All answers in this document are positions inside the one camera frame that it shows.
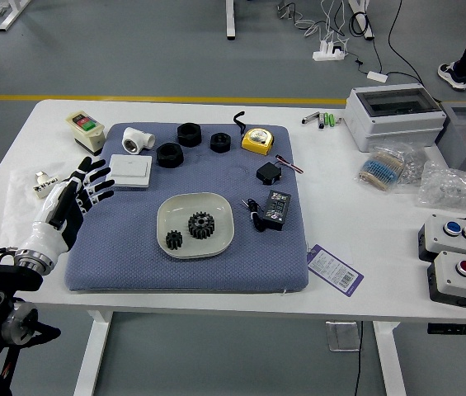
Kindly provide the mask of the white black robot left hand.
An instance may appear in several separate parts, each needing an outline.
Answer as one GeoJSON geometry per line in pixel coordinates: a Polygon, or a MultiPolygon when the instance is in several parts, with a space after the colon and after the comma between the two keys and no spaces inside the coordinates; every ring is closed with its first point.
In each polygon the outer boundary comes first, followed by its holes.
{"type": "Polygon", "coordinates": [[[49,274],[59,256],[75,244],[84,215],[114,195],[111,187],[115,182],[101,180],[110,171],[105,160],[94,162],[85,157],[69,177],[54,187],[35,217],[30,237],[16,251],[14,264],[42,276],[49,274]]]}

